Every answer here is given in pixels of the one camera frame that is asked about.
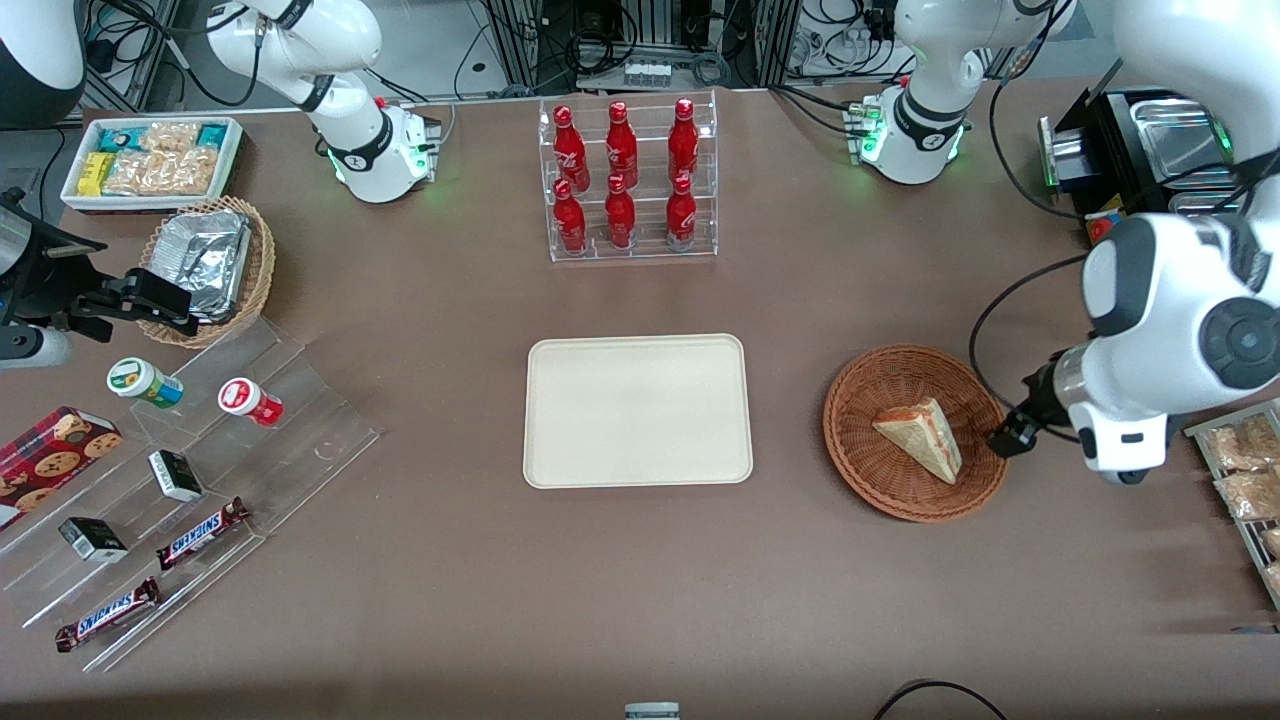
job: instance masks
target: red cookie box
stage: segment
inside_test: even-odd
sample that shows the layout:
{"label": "red cookie box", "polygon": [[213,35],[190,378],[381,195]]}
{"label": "red cookie box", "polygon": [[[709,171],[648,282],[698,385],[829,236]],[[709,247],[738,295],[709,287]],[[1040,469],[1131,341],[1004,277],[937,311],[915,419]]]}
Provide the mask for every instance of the red cookie box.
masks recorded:
{"label": "red cookie box", "polygon": [[35,510],[123,438],[111,423],[59,407],[0,447],[0,530]]}

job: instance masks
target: aluminum foil container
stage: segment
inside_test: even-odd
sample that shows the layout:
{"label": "aluminum foil container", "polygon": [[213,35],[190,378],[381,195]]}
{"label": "aluminum foil container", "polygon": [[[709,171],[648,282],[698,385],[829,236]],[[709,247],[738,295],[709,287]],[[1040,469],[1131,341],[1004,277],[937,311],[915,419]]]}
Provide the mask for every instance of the aluminum foil container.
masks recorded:
{"label": "aluminum foil container", "polygon": [[191,314],[202,324],[236,316],[253,223],[234,210],[187,213],[160,229],[151,265],[161,278],[191,292]]}

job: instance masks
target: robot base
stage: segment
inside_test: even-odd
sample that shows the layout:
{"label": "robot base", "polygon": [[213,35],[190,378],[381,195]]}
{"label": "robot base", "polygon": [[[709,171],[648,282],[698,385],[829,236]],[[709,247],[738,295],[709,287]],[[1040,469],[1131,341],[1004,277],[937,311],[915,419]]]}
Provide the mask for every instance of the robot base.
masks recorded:
{"label": "robot base", "polygon": [[428,127],[421,115],[402,108],[383,109],[392,120],[392,140],[367,170],[343,168],[329,154],[338,179],[365,202],[390,202],[421,182],[435,179],[440,155],[440,127]]}
{"label": "robot base", "polygon": [[893,182],[927,183],[942,174],[960,152],[964,127],[956,131],[950,147],[920,150],[893,119],[893,102],[901,94],[901,87],[890,87],[879,95],[868,95],[861,105],[844,113],[845,129],[856,133],[849,138],[849,158],[855,165],[876,168]]}

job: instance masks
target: small black box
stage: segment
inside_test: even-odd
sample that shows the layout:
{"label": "small black box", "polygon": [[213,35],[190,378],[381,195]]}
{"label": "small black box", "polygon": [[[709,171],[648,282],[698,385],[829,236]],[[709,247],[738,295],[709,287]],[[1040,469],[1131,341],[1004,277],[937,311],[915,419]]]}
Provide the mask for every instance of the small black box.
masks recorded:
{"label": "small black box", "polygon": [[128,553],[128,548],[115,537],[111,527],[97,518],[68,518],[58,525],[58,532],[72,544],[81,560],[115,562]]}
{"label": "small black box", "polygon": [[182,502],[195,502],[204,496],[204,488],[196,479],[187,459],[170,450],[157,450],[148,457],[151,474],[160,483],[160,492]]}

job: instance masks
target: cookie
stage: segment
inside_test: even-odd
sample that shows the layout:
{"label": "cookie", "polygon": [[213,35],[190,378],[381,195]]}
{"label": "cookie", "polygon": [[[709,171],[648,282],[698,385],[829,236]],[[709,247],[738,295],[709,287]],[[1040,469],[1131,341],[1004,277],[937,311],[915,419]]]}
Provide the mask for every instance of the cookie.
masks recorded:
{"label": "cookie", "polygon": [[28,479],[29,478],[28,478],[27,473],[18,473],[17,475],[14,475],[12,478],[8,478],[8,477],[6,478],[0,478],[0,497],[13,495],[13,492],[15,489],[18,489],[18,486],[27,484]]}
{"label": "cookie", "polygon": [[93,429],[88,423],[77,415],[63,415],[61,420],[54,425],[54,437],[64,439],[72,445],[79,445],[84,436]]}
{"label": "cookie", "polygon": [[88,441],[88,445],[84,446],[84,455],[88,455],[90,457],[101,457],[119,447],[122,442],[124,442],[124,438],[115,433],[97,436],[96,438]]}
{"label": "cookie", "polygon": [[50,495],[54,495],[54,488],[37,488],[37,489],[33,489],[33,491],[28,492],[27,495],[19,497],[18,502],[14,503],[14,507],[17,507],[20,512],[31,512],[41,502],[44,502],[45,498],[49,497]]}
{"label": "cookie", "polygon": [[56,478],[58,475],[70,473],[77,465],[79,465],[79,455],[69,450],[55,452],[36,462],[36,474],[41,478]]}

